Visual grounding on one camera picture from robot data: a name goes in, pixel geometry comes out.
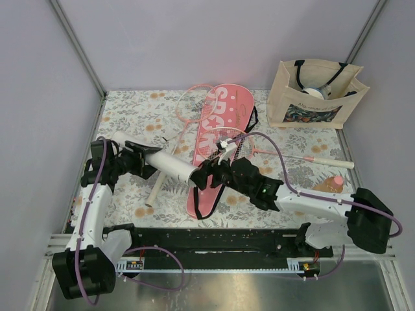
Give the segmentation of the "white shuttlecock tube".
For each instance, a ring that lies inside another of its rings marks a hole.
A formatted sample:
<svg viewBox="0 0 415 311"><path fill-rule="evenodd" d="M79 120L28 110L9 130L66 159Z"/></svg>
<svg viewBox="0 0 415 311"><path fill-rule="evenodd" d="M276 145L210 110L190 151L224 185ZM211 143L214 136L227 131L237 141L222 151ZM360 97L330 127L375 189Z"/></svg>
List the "white shuttlecock tube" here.
<svg viewBox="0 0 415 311"><path fill-rule="evenodd" d="M149 143L140 141L138 138L121 131L115 132L112 136L112 140L120 147L129 150L133 150L133 147L135 146L146 148L147 150L143 156L146 164L190 187L196 186L191 180L191 175L196 170L196 167L175 155L169 154L163 148L152 146Z"/></svg>

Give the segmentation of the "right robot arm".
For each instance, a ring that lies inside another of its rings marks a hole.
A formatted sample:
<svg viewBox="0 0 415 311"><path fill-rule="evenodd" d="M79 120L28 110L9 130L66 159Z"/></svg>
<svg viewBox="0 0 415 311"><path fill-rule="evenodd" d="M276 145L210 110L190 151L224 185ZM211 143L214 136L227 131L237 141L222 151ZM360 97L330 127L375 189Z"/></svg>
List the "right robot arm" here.
<svg viewBox="0 0 415 311"><path fill-rule="evenodd" d="M294 189L262 175L246 158L235 161L205 160L190 177L200 190L225 186L243 194L263 211L296 211L327 219L324 224L305 224L295 240L296 251L308 257L317 249L352 243L375 254L384 254L392 227L392 211L370 190L354 194Z"/></svg>

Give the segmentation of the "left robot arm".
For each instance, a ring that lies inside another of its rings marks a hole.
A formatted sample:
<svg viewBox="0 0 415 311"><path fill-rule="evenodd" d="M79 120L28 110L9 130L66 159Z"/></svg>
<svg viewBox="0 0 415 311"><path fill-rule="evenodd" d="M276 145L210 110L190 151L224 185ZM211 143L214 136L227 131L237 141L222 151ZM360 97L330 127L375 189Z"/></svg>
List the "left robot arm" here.
<svg viewBox="0 0 415 311"><path fill-rule="evenodd" d="M64 251L55 253L52 266L66 299L113 292L116 265L125 254L139 252L141 241L132 235L132 225L111 229L106 238L104 218L120 176L129 173L148 179L156 169L145 163L146 156L159 152L158 147L126 141L119 147L114 140L99 137L90 144L80 180L86 198L82 200L80 218Z"/></svg>

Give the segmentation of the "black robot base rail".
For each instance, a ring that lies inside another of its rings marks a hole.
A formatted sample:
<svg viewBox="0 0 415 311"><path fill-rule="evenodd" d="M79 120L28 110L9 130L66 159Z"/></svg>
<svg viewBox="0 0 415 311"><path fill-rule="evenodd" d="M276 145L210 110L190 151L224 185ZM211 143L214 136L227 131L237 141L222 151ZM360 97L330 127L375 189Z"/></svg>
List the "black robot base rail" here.
<svg viewBox="0 0 415 311"><path fill-rule="evenodd" d="M314 249L300 241L300 229L167 229L138 228L134 224L106 227L103 234L127 229L134 254L143 258L305 259L319 254L333 257L331 248Z"/></svg>

